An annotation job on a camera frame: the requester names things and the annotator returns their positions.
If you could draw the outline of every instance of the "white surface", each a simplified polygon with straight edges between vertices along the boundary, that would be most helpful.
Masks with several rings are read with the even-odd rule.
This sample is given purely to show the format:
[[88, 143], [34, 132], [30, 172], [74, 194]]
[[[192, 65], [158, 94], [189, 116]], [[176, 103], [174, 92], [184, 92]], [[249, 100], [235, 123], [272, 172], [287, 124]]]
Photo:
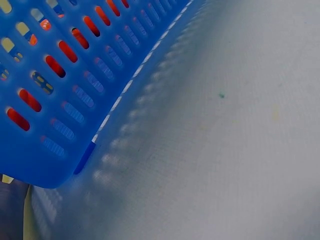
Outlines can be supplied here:
[[319, 239], [319, 26], [318, 0], [208, 1], [56, 191], [52, 239]]

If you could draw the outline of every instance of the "oval hole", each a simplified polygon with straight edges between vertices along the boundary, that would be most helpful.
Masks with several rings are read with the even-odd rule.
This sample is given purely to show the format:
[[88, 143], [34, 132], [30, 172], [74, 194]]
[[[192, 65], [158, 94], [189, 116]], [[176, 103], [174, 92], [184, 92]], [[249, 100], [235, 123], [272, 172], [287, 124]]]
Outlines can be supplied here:
[[106, 65], [106, 63], [99, 57], [95, 59], [95, 63], [101, 69], [101, 71], [106, 75], [108, 79], [112, 79], [114, 74], [111, 69]]
[[166, 10], [164, 9], [164, 7], [162, 6], [161, 2], [159, 0], [155, 0], [156, 5], [158, 6], [158, 8], [160, 9], [160, 11], [165, 14]]
[[63, 136], [65, 136], [67, 139], [72, 140], [75, 136], [74, 132], [68, 128], [63, 122], [53, 119], [51, 121], [53, 127], [55, 130], [57, 130], [59, 133], [61, 133]]
[[70, 117], [72, 117], [78, 123], [82, 123], [84, 121], [84, 116], [70, 103], [65, 102], [63, 104], [63, 109], [66, 111], [67, 114], [70, 115]]
[[135, 23], [136, 27], [140, 30], [141, 34], [143, 36], [146, 36], [147, 32], [145, 28], [142, 26], [141, 22], [136, 17], [133, 18], [133, 22]]
[[106, 0], [106, 3], [110, 6], [110, 8], [112, 9], [113, 13], [119, 17], [120, 16], [120, 12], [117, 8], [117, 6], [115, 5], [113, 0]]
[[129, 26], [125, 26], [124, 30], [125, 30], [126, 34], [131, 38], [132, 42], [135, 45], [138, 45], [139, 40], [138, 40], [137, 36], [134, 34], [134, 32], [131, 30], [131, 28]]
[[15, 46], [15, 44], [11, 41], [10, 38], [8, 37], [4, 37], [1, 39], [1, 45], [4, 48], [4, 50], [11, 56], [13, 57], [13, 59], [19, 63], [22, 58], [23, 55], [21, 54], [20, 51], [18, 51], [17, 47]]
[[6, 114], [15, 124], [17, 124], [23, 130], [28, 131], [30, 129], [29, 122], [13, 108], [9, 108]]
[[85, 78], [87, 81], [99, 92], [102, 93], [104, 90], [104, 86], [99, 82], [96, 77], [89, 71], [84, 73]]
[[62, 50], [62, 52], [67, 56], [67, 58], [71, 62], [75, 63], [76, 61], [78, 61], [77, 55], [65, 41], [59, 42], [59, 48]]
[[7, 68], [0, 62], [0, 79], [5, 81], [9, 76], [9, 71]]
[[19, 97], [29, 105], [30, 108], [32, 108], [35, 112], [41, 111], [41, 104], [37, 101], [37, 99], [34, 98], [27, 90], [21, 89], [19, 91]]
[[54, 87], [37, 71], [32, 73], [32, 79], [46, 94], [52, 94]]
[[44, 146], [46, 146], [51, 152], [62, 157], [65, 154], [65, 150], [57, 144], [55, 141], [51, 140], [50, 138], [43, 136], [41, 138], [41, 142]]
[[149, 25], [149, 27], [152, 28], [154, 24], [152, 23], [150, 17], [148, 16], [145, 10], [141, 10], [141, 15], [144, 18], [144, 21]]
[[29, 27], [24, 22], [19, 22], [15, 25], [17, 31], [23, 36], [30, 45], [34, 46], [37, 44], [37, 38], [34, 34], [31, 33]]
[[8, 0], [0, 0], [0, 9], [5, 13], [8, 14], [12, 11], [12, 6]]
[[122, 50], [127, 54], [130, 55], [131, 54], [131, 50], [128, 47], [128, 45], [126, 44], [126, 42], [123, 40], [123, 38], [119, 35], [115, 36], [115, 41], [120, 45], [120, 47], [122, 48]]
[[73, 91], [78, 96], [79, 99], [82, 100], [82, 102], [87, 105], [89, 108], [92, 108], [94, 106], [94, 101], [92, 98], [79, 86], [74, 86]]
[[88, 41], [85, 39], [85, 37], [79, 31], [79, 29], [73, 28], [71, 30], [71, 33], [84, 49], [88, 49], [89, 48]]
[[125, 6], [126, 9], [129, 8], [129, 4], [127, 0], [122, 0], [122, 4]]
[[60, 66], [60, 64], [52, 56], [50, 55], [46, 56], [45, 62], [60, 78], [64, 78], [66, 76], [65, 70]]
[[100, 31], [97, 28], [97, 26], [94, 24], [94, 22], [91, 20], [90, 17], [85, 16], [83, 18], [84, 23], [88, 26], [88, 28], [91, 30], [91, 32], [96, 36], [99, 37], [100, 36]]
[[155, 17], [155, 19], [157, 21], [159, 21], [160, 17], [158, 15], [157, 11], [155, 10], [154, 6], [151, 3], [149, 3], [148, 6], [149, 6], [149, 10], [150, 10], [151, 14]]
[[112, 60], [115, 62], [115, 64], [118, 67], [120, 67], [122, 65], [122, 60], [118, 56], [118, 54], [115, 52], [115, 50], [110, 46], [106, 46], [105, 50], [106, 50], [107, 54], [110, 56], [110, 58], [112, 58]]
[[105, 14], [105, 12], [103, 11], [103, 9], [100, 6], [96, 6], [95, 11], [99, 15], [99, 17], [102, 19], [102, 21], [104, 22], [105, 25], [107, 25], [107, 26], [111, 25], [109, 18], [107, 17], [107, 15]]

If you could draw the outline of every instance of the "yellow object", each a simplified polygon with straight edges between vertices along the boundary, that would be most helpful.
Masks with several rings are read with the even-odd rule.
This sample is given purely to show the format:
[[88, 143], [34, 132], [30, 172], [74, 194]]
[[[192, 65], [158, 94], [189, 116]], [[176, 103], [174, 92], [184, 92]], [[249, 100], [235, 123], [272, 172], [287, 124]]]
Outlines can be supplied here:
[[[10, 184], [13, 181], [12, 177], [3, 175], [2, 181]], [[38, 240], [39, 235], [36, 231], [35, 218], [31, 208], [31, 191], [30, 187], [24, 201], [24, 219], [23, 219], [23, 240]]]
[[2, 9], [5, 14], [8, 14], [11, 12], [12, 7], [8, 0], [0, 0], [0, 9]]

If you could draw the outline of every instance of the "small green speck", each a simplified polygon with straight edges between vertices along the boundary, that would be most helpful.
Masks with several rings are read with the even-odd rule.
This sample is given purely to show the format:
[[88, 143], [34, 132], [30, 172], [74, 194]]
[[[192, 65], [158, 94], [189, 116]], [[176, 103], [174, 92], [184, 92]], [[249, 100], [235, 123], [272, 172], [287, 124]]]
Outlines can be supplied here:
[[220, 93], [219, 93], [219, 97], [220, 97], [221, 99], [224, 99], [224, 98], [225, 98], [225, 94], [224, 94], [223, 92], [220, 92]]

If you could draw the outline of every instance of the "yellow stain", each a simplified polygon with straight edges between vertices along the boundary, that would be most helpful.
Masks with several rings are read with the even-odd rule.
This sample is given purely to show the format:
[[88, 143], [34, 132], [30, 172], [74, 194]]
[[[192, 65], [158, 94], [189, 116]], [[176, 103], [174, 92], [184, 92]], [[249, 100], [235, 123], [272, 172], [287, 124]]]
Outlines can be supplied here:
[[275, 122], [280, 120], [279, 107], [277, 105], [273, 107], [272, 120]]
[[40, 77], [40, 76], [38, 76], [36, 79], [38, 79], [41, 83], [43, 83], [45, 80], [42, 78], [42, 77]]
[[48, 89], [46, 89], [46, 88], [42, 88], [42, 89], [43, 89], [43, 91], [44, 91], [46, 94], [50, 94], [50, 92], [49, 92]]
[[49, 83], [46, 83], [45, 85], [48, 87], [48, 89], [54, 89]]

